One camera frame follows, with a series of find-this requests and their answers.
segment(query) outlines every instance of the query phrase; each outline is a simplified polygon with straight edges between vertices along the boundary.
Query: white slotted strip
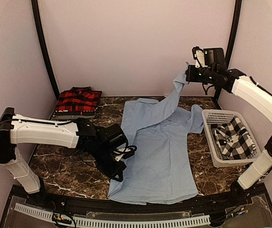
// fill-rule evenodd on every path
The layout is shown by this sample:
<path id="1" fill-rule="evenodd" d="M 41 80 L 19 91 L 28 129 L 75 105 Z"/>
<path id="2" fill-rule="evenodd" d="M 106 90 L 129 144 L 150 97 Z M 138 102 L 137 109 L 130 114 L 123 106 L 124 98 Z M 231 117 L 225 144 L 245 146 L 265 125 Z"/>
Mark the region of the white slotted strip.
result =
<path id="1" fill-rule="evenodd" d="M 14 210 L 37 219 L 52 222 L 51 211 L 37 209 L 19 203 L 16 203 Z M 107 221 L 80 218 L 76 216 L 74 216 L 74 220 L 77 224 L 77 227 L 79 228 L 190 228 L 210 224 L 209 215 L 176 220 L 144 221 L 144 222 Z"/>

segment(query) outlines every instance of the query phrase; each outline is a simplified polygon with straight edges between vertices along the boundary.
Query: white wall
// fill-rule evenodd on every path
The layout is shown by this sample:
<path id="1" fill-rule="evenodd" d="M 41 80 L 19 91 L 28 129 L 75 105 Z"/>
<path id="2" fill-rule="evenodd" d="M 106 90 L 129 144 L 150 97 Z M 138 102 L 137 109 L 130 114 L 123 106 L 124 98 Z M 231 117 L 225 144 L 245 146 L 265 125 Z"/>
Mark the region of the white wall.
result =
<path id="1" fill-rule="evenodd" d="M 243 1 L 230 68 L 238 68 L 253 76 L 272 92 L 272 0 Z M 247 120 L 260 148 L 272 134 L 271 124 L 258 111 L 242 101 L 222 92 L 219 101 L 223 109 L 240 112 Z M 272 199 L 272 172 L 265 179 Z"/>
<path id="2" fill-rule="evenodd" d="M 226 48 L 234 0 L 40 0 L 59 89 L 168 95 L 191 49 Z M 204 95 L 193 84 L 183 95 Z"/>
<path id="3" fill-rule="evenodd" d="M 55 98 L 38 43 L 30 0 L 0 0 L 0 115 L 16 113 L 48 118 Z M 29 159 L 32 146 L 24 146 Z M 0 218 L 13 179 L 0 166 Z"/>

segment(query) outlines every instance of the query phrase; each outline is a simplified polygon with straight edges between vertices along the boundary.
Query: black and white plaid shirt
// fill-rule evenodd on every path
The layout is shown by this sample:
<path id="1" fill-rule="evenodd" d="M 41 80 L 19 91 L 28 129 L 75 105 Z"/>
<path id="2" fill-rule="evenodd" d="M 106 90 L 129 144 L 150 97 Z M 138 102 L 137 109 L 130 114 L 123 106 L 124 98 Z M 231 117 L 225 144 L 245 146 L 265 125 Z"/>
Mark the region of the black and white plaid shirt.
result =
<path id="1" fill-rule="evenodd" d="M 246 159 L 256 146 L 241 120 L 234 116 L 228 124 L 211 124 L 220 152 L 229 160 Z"/>

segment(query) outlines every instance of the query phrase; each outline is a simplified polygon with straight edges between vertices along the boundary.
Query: garment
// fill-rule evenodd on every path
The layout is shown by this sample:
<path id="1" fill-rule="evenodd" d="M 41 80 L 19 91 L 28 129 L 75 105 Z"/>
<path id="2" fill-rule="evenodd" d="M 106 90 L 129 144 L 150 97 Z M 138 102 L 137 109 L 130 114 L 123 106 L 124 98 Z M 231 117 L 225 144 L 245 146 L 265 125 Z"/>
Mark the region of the garment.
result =
<path id="1" fill-rule="evenodd" d="M 91 87 L 72 87 L 63 91 L 56 103 L 56 112 L 93 112 L 98 107 L 101 91 L 93 91 Z"/>
<path id="2" fill-rule="evenodd" d="M 202 109 L 178 106 L 186 75 L 174 81 L 175 90 L 164 100 L 140 98 L 126 102 L 122 129 L 129 145 L 138 147 L 126 160 L 123 182 L 111 180 L 108 198 L 142 204 L 172 204 L 198 194 L 187 151 L 187 134 L 201 133 Z"/>
<path id="3" fill-rule="evenodd" d="M 241 120 L 235 116 L 228 124 L 212 124 L 220 152 L 228 160 L 246 159 L 256 146 Z"/>

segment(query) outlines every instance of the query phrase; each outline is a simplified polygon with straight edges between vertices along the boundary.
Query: light blue cloth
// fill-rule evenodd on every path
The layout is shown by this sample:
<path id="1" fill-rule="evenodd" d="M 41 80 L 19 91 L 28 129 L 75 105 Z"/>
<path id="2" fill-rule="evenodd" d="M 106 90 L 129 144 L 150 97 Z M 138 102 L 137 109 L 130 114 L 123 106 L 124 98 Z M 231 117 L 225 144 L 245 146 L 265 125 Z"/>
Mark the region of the light blue cloth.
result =
<path id="1" fill-rule="evenodd" d="M 188 133 L 201 133 L 202 109 L 177 107 L 186 75 L 173 81 L 175 90 L 164 100 L 140 98 L 125 103 L 122 129 L 129 145 L 138 147 L 126 160 L 123 182 L 111 180 L 108 198 L 142 204 L 173 204 L 198 194 L 187 150 Z"/>

